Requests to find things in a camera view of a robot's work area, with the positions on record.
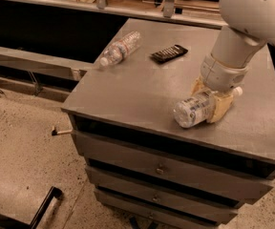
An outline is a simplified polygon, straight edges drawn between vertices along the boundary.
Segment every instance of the gray countertop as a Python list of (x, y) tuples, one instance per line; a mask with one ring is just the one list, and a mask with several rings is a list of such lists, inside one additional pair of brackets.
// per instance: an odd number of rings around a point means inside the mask
[[(97, 60), (65, 101), (63, 111), (275, 163), (275, 72), (267, 47), (249, 63), (243, 95), (226, 116), (184, 130), (173, 117), (173, 107), (189, 97), (219, 31), (129, 19), (114, 40), (129, 31), (141, 33), (142, 46), (105, 70)], [(149, 58), (150, 53), (175, 44), (189, 53), (164, 65)]]

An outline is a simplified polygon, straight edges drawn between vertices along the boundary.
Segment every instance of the white robotic arm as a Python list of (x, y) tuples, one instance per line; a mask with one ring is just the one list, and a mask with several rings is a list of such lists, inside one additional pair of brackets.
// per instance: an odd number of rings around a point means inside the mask
[(266, 43), (275, 47), (275, 0), (220, 0), (220, 10), (228, 26), (222, 27), (212, 52), (204, 58), (193, 96), (174, 109), (175, 119), (184, 128), (205, 119), (209, 123), (220, 120), (253, 55)]

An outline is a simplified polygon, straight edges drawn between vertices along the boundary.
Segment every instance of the clear plastic bottle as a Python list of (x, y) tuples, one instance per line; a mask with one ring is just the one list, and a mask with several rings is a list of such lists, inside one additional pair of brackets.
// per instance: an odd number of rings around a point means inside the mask
[(108, 47), (100, 58), (104, 67), (118, 64), (140, 46), (140, 33), (132, 31)]
[(204, 88), (174, 108), (174, 117), (183, 128), (190, 128), (212, 116), (215, 110), (214, 93)]

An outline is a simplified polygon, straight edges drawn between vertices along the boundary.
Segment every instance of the speckled concrete floor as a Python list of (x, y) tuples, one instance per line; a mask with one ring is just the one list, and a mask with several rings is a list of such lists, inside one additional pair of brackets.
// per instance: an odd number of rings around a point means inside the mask
[[(11, 82), (0, 87), (6, 93), (0, 94), (0, 213), (30, 222), (51, 186), (56, 186), (63, 191), (63, 199), (53, 201), (38, 228), (130, 229), (132, 215), (95, 200), (84, 172), (85, 160), (77, 154), (71, 137), (51, 136), (52, 125), (71, 128), (60, 111), (64, 94), (44, 90), (35, 97), (31, 86)], [(137, 221), (141, 229), (151, 223), (138, 217)], [(275, 229), (275, 188), (220, 227), (252, 228)]]

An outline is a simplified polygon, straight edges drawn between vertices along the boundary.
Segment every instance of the remote control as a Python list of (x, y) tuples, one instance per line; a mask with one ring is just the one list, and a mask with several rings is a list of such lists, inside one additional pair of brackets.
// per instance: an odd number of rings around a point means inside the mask
[(176, 57), (185, 55), (188, 52), (187, 49), (180, 45), (175, 45), (173, 47), (170, 47), (168, 49), (154, 52), (151, 54), (152, 58), (156, 60), (159, 63), (165, 63), (171, 59), (174, 59)]

